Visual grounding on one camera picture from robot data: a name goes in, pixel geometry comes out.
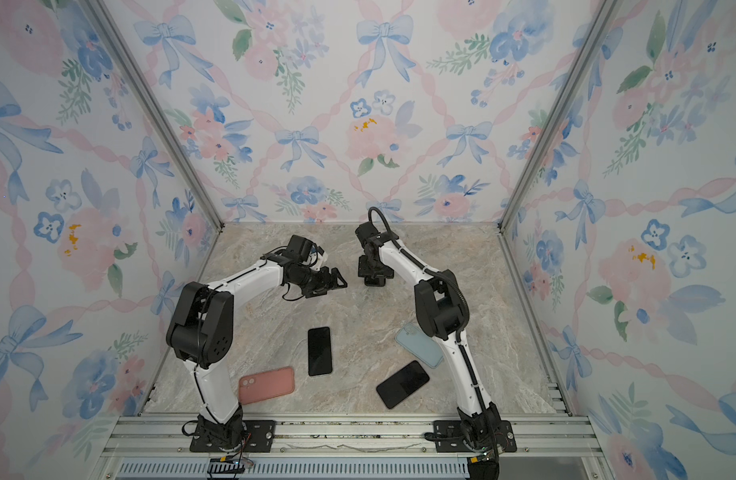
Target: smartphone screen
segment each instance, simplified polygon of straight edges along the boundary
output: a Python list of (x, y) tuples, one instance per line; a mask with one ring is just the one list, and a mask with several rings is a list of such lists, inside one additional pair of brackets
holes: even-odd
[(306, 347), (310, 358), (310, 376), (327, 375), (334, 370), (330, 354), (330, 328), (310, 329), (306, 334)]
[(426, 374), (421, 364), (417, 360), (413, 360), (408, 365), (401, 368), (390, 378), (384, 380), (376, 391), (384, 402), (386, 408), (395, 408), (408, 398), (416, 390), (420, 389), (430, 380), (430, 376)]

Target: phone case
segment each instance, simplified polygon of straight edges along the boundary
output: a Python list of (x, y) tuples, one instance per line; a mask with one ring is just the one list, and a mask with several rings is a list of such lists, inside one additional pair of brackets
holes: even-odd
[(241, 405), (288, 395), (296, 389), (293, 367), (246, 375), (238, 383)]
[(395, 340), (430, 368), (437, 368), (442, 362), (440, 346), (412, 323), (403, 325)]

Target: pink phone case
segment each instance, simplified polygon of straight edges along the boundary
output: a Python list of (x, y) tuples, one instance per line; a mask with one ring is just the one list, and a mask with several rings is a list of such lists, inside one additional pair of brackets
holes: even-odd
[(278, 370), (244, 376), (238, 383), (238, 398), (241, 405), (247, 405), (288, 395), (293, 393), (295, 388), (294, 369), (286, 366)]

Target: marble floor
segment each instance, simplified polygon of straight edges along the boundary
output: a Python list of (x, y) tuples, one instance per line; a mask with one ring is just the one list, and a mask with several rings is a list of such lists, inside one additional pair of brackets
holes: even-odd
[[(233, 388), (242, 376), (294, 368), (295, 391), (244, 406), (246, 412), (388, 412), (376, 386), (415, 357), (395, 335), (415, 322), (412, 289), (398, 276), (383, 288), (357, 277), (360, 243), (356, 224), (229, 224), (201, 281), (219, 280), (247, 268), (259, 255), (287, 244), (292, 234), (314, 240), (328, 253), (349, 287), (326, 296), (283, 301), (285, 287), (248, 302), (235, 319), (228, 353)], [(546, 374), (510, 280), (506, 261), (490, 224), (393, 225), (411, 251), (440, 270), (450, 269), (469, 303), (469, 347), (482, 383), (502, 413), (554, 412)], [(306, 332), (329, 326), (334, 372), (307, 375)], [(443, 361), (424, 366), (430, 381), (392, 412), (454, 413), (456, 396)], [(169, 353), (144, 406), (146, 412), (196, 412), (200, 398), (183, 364)]]

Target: vertical metal post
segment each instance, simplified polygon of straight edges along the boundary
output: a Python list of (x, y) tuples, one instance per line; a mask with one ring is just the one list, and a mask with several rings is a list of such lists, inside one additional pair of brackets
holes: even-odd
[(581, 80), (584, 79), (584, 76), (588, 72), (594, 56), (599, 53), (605, 35), (608, 33), (608, 25), (613, 19), (617, 6), (618, 0), (602, 0), (600, 9), (595, 15), (592, 24), (590, 24), (589, 33), (584, 40), (584, 45), (579, 49), (578, 55), (571, 65), (571, 69), (568, 71), (568, 80), (563, 85), (560, 95), (555, 99), (555, 103), (549, 111), (547, 124), (536, 140), (533, 155), (531, 155), (526, 168), (518, 179), (512, 196), (509, 197), (509, 205), (507, 205), (502, 222), (500, 223), (502, 233), (508, 232), (512, 222), (515, 221), (523, 198), (531, 187), (533, 178), (536, 176), (536, 172), (549, 150), (550, 143), (555, 137), (555, 132), (560, 128), (560, 124), (568, 112), (571, 102), (573, 102), (574, 94), (578, 90)]
[(109, 53), (115, 63), (123, 71), (137, 100), (139, 100), (143, 109), (152, 120), (155, 131), (160, 134), (165, 147), (174, 160), (176, 168), (179, 169), (187, 185), (192, 190), (194, 198), (200, 204), (203, 212), (210, 218), (210, 222), (214, 228), (220, 230), (224, 222), (221, 221), (219, 213), (210, 201), (208, 192), (200, 182), (197, 172), (195, 172), (189, 159), (184, 155), (176, 133), (171, 129), (168, 119), (160, 107), (160, 103), (144, 80), (144, 74), (136, 64), (131, 51), (120, 34), (120, 30), (114, 23), (114, 20), (112, 20), (109, 10), (104, 5), (104, 0), (83, 0), (80, 3), (91, 24), (93, 24), (98, 34), (102, 37), (104, 44), (108, 47)]

